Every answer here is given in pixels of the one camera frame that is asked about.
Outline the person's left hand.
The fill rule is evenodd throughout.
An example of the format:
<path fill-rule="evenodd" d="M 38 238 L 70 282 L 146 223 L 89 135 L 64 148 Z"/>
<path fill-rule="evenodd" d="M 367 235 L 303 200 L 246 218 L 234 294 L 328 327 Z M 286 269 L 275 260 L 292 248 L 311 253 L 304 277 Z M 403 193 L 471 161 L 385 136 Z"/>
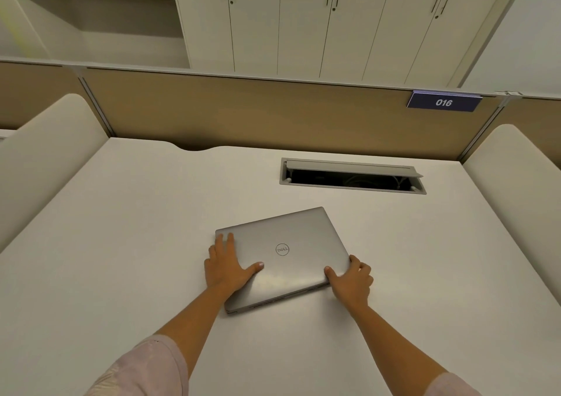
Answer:
<path fill-rule="evenodd" d="M 223 239 L 225 254 L 220 261 L 214 261 L 214 244 L 208 248 L 208 257 L 204 261 L 205 292 L 219 293 L 228 298 L 248 283 L 250 279 L 245 279 L 243 271 L 250 265 L 240 265 L 233 233 L 228 233 L 226 237 L 223 235 Z"/>

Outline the blue number sign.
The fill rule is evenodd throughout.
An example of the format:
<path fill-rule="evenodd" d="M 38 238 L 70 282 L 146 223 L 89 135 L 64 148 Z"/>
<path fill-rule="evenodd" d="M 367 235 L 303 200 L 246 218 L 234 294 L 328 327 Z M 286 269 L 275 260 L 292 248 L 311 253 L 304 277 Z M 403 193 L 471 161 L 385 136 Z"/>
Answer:
<path fill-rule="evenodd" d="M 483 96 L 456 92 L 414 90 L 407 102 L 409 109 L 459 111 L 471 113 L 480 104 Z"/>

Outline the white open shelf unit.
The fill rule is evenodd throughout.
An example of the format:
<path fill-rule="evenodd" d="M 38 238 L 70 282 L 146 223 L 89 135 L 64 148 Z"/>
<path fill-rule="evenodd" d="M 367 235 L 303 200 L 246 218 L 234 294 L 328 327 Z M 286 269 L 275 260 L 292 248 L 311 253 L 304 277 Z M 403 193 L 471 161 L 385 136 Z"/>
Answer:
<path fill-rule="evenodd" d="M 0 0 L 0 56 L 190 67 L 177 0 Z"/>

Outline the person's left pink sleeve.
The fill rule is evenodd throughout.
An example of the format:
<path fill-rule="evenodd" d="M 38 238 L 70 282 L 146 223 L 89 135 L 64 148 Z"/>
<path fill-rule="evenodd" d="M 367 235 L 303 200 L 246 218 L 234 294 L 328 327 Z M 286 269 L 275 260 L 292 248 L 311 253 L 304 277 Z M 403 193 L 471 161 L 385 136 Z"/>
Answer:
<path fill-rule="evenodd" d="M 84 396 L 188 396 L 188 367 L 171 338 L 150 336 L 119 357 Z"/>

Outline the white cabinet with doors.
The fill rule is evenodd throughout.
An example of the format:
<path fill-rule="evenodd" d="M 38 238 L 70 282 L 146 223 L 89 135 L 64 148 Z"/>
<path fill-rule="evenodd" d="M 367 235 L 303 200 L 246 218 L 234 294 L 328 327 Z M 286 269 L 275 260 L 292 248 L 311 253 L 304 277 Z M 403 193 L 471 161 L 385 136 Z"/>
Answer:
<path fill-rule="evenodd" d="M 176 0 L 195 71 L 456 88 L 511 0 Z"/>

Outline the cream side desk divider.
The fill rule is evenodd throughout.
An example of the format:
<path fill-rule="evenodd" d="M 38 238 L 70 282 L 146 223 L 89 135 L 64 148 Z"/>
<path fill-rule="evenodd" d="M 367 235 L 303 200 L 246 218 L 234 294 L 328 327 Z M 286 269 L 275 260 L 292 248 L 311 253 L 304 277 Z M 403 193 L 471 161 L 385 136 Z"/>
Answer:
<path fill-rule="evenodd" d="M 561 170 L 511 124 L 463 167 L 561 305 Z"/>
<path fill-rule="evenodd" d="M 68 94 L 0 142 L 0 253 L 109 140 Z"/>

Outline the silver laptop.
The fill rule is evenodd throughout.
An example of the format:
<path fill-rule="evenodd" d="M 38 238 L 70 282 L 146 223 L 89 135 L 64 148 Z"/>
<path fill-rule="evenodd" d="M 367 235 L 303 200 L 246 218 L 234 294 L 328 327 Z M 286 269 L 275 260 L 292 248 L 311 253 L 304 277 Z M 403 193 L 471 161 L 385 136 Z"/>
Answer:
<path fill-rule="evenodd" d="M 218 229 L 232 233 L 239 264 L 263 262 L 264 269 L 226 302 L 227 314 L 240 314 L 329 285 L 324 268 L 337 275 L 349 268 L 349 254 L 323 207 Z"/>

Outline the person's right hand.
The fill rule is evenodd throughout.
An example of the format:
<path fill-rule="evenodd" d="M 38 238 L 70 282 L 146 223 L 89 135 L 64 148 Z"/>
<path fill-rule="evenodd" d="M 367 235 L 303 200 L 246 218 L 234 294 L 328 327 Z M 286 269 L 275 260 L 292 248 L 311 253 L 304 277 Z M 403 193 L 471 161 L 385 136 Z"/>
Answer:
<path fill-rule="evenodd" d="M 368 296 L 374 278 L 371 267 L 354 255 L 349 256 L 349 266 L 341 275 L 340 283 L 329 283 L 335 297 L 350 314 L 368 307 Z"/>

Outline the person's pink sleeve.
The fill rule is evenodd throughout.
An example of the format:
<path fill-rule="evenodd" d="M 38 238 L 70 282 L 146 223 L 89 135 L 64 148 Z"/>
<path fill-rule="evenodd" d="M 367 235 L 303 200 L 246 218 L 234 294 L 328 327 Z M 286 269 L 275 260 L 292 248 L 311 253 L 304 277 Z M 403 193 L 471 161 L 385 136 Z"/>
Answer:
<path fill-rule="evenodd" d="M 150 336 L 119 357 L 84 396 L 188 396 L 188 367 L 171 338 Z"/>
<path fill-rule="evenodd" d="M 475 388 L 454 373 L 445 372 L 437 376 L 427 387 L 423 396 L 482 396 Z"/>

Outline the grey partition post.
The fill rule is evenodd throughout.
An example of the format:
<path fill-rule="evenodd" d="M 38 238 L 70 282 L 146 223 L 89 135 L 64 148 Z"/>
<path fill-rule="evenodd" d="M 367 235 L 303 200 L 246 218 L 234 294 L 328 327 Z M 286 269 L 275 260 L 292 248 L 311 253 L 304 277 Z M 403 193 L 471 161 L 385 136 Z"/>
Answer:
<path fill-rule="evenodd" d="M 482 135 L 486 132 L 486 130 L 491 126 L 491 124 L 495 121 L 495 119 L 499 116 L 502 110 L 509 104 L 512 98 L 512 94 L 510 92 L 498 92 L 501 101 L 499 105 L 495 108 L 491 116 L 485 121 L 482 127 L 477 131 L 477 133 L 473 136 L 473 138 L 469 141 L 467 146 L 464 150 L 460 153 L 457 158 L 457 161 L 463 162 L 464 158 L 468 154 L 468 152 L 473 148 L 476 142 L 482 137 Z"/>
<path fill-rule="evenodd" d="M 99 102 L 97 101 L 97 99 L 95 98 L 95 95 L 93 94 L 91 88 L 89 87 L 86 79 L 80 74 L 78 74 L 77 77 L 78 77 L 84 91 L 88 95 L 89 100 L 93 104 L 95 112 L 97 113 L 97 116 L 101 119 L 101 121 L 103 123 L 103 126 L 104 126 L 105 130 L 107 131 L 107 134 L 109 135 L 109 137 L 116 137 L 112 126 L 110 125 L 107 117 L 103 113 L 102 108 L 101 108 Z"/>

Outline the person's right pink sleeve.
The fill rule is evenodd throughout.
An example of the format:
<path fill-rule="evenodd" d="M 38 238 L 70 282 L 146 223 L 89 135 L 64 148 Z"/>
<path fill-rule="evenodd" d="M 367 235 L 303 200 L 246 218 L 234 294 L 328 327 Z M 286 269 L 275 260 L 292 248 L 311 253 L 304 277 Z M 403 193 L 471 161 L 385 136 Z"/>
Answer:
<path fill-rule="evenodd" d="M 475 388 L 454 373 L 445 372 L 437 376 L 427 387 L 423 396 L 482 396 Z"/>

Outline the wide tan partition panel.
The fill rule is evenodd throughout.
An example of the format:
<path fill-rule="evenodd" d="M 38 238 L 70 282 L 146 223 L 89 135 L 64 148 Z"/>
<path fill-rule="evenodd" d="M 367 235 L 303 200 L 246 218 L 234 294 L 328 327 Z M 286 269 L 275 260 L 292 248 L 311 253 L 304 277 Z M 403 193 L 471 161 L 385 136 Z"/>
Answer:
<path fill-rule="evenodd" d="M 189 150 L 240 146 L 456 160 L 502 101 L 473 112 L 411 109 L 411 91 L 182 74 L 84 72 L 121 138 Z"/>

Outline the person's right forearm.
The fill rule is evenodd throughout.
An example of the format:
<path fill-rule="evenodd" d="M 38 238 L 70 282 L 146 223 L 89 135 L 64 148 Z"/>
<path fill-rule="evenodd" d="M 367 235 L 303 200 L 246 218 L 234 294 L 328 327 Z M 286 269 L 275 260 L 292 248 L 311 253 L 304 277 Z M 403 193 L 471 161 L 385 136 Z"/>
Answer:
<path fill-rule="evenodd" d="M 346 309 L 360 329 L 392 396 L 424 396 L 432 382 L 447 373 L 367 303 L 353 303 Z"/>

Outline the person's left forearm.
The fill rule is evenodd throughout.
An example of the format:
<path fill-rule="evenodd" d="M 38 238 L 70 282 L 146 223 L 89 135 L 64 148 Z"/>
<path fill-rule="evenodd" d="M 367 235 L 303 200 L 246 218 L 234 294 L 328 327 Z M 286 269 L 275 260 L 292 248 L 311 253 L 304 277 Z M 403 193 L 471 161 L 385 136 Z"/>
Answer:
<path fill-rule="evenodd" d="M 225 284 L 206 288 L 156 332 L 156 335 L 167 336 L 176 343 L 190 370 L 195 368 L 214 322 L 233 292 Z"/>

